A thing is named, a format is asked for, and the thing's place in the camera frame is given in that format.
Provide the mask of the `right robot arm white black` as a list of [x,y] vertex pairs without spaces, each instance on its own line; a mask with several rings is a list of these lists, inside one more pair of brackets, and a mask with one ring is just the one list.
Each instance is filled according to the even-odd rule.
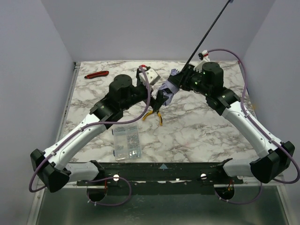
[[256,151],[253,159],[226,161],[223,170],[227,176],[250,176],[269,183],[288,168],[295,146],[290,141],[282,142],[250,118],[251,113],[242,108],[240,98],[224,86],[224,71],[218,63],[205,62],[201,67],[188,65],[167,80],[178,89],[204,95],[208,106],[232,123]]

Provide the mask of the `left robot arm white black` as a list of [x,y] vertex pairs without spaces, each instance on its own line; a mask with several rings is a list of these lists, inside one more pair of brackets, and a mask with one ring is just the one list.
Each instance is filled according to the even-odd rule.
[[114,124],[121,125],[120,119],[124,110],[141,102],[150,106],[151,86],[159,80],[159,75],[152,76],[138,69],[137,86],[132,85],[128,75],[118,75],[110,84],[109,93],[101,99],[91,112],[70,133],[45,150],[34,150],[30,159],[34,173],[42,188],[50,192],[62,189],[67,183],[74,181],[94,181],[103,167],[97,161],[72,163],[71,158],[94,137],[105,132]]

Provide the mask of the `lilac umbrella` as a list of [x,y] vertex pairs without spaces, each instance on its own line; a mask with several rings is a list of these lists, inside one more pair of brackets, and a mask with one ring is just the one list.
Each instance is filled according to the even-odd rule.
[[[219,12],[219,14],[217,15],[217,17],[215,18],[215,20],[213,21],[213,23],[211,24],[211,26],[208,28],[208,30],[206,31],[206,33],[204,34],[203,38],[201,39],[201,41],[199,42],[199,44],[197,45],[197,47],[194,49],[194,51],[192,52],[192,54],[190,55],[190,57],[188,58],[188,60],[186,61],[186,64],[184,65],[184,67],[182,68],[181,72],[183,72],[183,70],[188,66],[188,64],[191,62],[192,58],[194,57],[194,55],[196,54],[196,52],[198,51],[198,49],[200,48],[200,46],[203,44],[203,42],[205,41],[206,37],[208,36],[208,34],[210,33],[210,31],[212,30],[212,28],[214,27],[214,25],[216,24],[216,22],[218,21],[218,19],[220,18],[220,16],[222,15],[222,13],[224,12],[224,10],[227,8],[227,6],[229,4],[233,3],[233,0],[228,0],[226,2],[226,4],[223,6],[223,8],[221,9],[221,11]],[[175,84],[172,84],[170,81],[165,81],[160,88],[158,89],[157,92],[157,97],[158,94],[162,94],[162,98],[166,98],[165,102],[163,103],[163,105],[168,105],[170,104],[170,102],[172,101],[173,96],[179,91],[179,87],[177,87]]]

